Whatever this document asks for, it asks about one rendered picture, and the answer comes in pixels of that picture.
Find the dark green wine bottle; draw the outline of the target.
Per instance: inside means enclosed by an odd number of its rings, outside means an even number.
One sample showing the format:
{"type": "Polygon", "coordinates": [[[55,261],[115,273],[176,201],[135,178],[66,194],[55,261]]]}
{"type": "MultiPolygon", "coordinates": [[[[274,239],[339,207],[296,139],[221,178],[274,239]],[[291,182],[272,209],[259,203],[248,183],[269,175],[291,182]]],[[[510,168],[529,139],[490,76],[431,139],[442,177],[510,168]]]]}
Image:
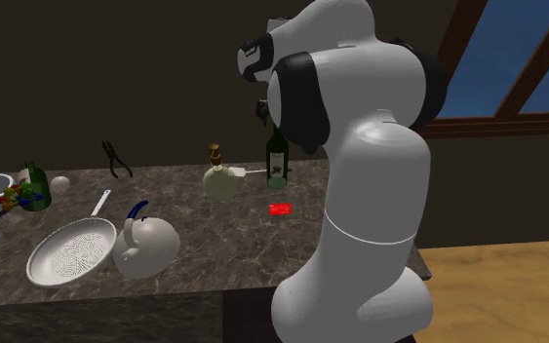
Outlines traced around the dark green wine bottle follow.
{"type": "Polygon", "coordinates": [[[270,188],[282,189],[288,183],[289,144],[273,126],[273,133],[266,144],[266,181],[270,188]]]}

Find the white spatula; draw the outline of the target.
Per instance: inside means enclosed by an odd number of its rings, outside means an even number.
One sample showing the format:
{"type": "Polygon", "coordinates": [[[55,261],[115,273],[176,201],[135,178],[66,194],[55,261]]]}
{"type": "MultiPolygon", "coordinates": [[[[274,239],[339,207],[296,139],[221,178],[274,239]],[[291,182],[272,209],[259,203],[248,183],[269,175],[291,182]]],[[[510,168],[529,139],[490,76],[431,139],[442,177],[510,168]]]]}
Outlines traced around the white spatula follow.
{"type": "Polygon", "coordinates": [[[235,176],[245,177],[247,174],[266,172],[266,170],[246,170],[241,167],[229,167],[228,168],[235,176]]]}

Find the pale soap dispenser gold pump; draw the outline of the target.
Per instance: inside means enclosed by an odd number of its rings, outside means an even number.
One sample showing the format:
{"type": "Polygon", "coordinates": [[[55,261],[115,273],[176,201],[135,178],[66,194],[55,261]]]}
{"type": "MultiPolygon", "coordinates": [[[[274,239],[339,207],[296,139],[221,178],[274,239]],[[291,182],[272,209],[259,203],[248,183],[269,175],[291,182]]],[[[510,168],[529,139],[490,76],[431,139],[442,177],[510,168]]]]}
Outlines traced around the pale soap dispenser gold pump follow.
{"type": "Polygon", "coordinates": [[[204,191],[214,201],[230,201],[238,190],[237,177],[229,167],[222,163],[217,143],[209,144],[208,149],[211,166],[203,176],[204,191]]]}

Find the black pliers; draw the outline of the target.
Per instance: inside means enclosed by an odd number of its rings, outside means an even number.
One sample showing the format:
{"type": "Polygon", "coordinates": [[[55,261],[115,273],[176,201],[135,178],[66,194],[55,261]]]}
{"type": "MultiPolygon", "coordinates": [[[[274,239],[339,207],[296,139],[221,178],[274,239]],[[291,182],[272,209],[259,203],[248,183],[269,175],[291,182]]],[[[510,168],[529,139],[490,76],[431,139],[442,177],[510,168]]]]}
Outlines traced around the black pliers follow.
{"type": "Polygon", "coordinates": [[[133,177],[134,173],[132,169],[121,161],[118,154],[116,153],[113,145],[108,140],[103,140],[101,142],[101,147],[103,151],[106,153],[108,159],[109,159],[109,170],[113,177],[118,178],[118,175],[116,174],[114,170],[114,163],[117,162],[120,166],[122,166],[129,174],[129,177],[133,177]]]}

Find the white egg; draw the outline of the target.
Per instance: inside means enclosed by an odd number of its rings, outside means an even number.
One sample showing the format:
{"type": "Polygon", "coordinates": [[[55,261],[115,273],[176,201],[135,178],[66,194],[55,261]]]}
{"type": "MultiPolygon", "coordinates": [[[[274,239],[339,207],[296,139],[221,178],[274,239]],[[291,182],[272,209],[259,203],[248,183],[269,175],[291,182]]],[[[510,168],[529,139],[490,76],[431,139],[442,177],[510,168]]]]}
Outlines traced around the white egg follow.
{"type": "Polygon", "coordinates": [[[54,194],[63,194],[70,186],[66,176],[56,176],[50,182],[50,191],[54,194]]]}

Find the green glass bottle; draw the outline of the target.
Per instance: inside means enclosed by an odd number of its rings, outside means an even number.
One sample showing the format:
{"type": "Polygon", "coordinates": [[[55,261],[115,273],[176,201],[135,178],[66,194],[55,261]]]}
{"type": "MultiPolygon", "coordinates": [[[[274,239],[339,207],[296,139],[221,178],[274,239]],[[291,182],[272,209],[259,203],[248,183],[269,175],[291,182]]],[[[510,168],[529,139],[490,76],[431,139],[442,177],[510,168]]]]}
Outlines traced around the green glass bottle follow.
{"type": "Polygon", "coordinates": [[[35,166],[33,160],[25,160],[24,164],[29,173],[30,188],[41,196],[39,200],[31,201],[25,209],[29,211],[45,210],[52,202],[48,178],[43,170],[35,166]]]}

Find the white perforated skimmer pan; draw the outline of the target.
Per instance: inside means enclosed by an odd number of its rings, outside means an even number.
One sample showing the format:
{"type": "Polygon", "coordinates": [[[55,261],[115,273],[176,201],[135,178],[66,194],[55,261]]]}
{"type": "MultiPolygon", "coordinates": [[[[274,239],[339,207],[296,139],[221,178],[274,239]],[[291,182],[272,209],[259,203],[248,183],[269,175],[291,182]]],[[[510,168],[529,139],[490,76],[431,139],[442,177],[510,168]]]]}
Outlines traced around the white perforated skimmer pan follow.
{"type": "Polygon", "coordinates": [[[69,286],[95,272],[109,257],[117,238],[115,225],[98,216],[110,189],[103,191],[90,216],[61,226],[30,254],[26,276],[36,286],[69,286]]]}

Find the wooden framed window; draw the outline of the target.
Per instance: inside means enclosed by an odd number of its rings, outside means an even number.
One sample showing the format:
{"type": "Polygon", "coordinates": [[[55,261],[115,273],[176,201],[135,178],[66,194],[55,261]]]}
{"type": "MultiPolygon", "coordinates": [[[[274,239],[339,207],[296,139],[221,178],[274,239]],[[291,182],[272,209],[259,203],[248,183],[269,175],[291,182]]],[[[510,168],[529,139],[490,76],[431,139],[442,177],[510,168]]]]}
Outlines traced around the wooden framed window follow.
{"type": "Polygon", "coordinates": [[[438,57],[450,91],[422,136],[549,134],[549,0],[457,0],[438,57]]]}

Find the colourful ball-and-stick toy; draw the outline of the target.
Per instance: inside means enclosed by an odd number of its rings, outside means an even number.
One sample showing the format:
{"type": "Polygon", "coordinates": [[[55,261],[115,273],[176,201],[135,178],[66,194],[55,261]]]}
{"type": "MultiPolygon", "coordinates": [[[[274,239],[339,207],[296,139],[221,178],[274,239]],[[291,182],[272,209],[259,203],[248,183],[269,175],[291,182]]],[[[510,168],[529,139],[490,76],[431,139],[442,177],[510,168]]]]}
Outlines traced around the colourful ball-and-stick toy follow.
{"type": "Polygon", "coordinates": [[[30,183],[23,182],[4,189],[4,193],[0,196],[0,206],[5,211],[14,207],[26,210],[29,205],[42,199],[43,195],[33,191],[30,183]]]}

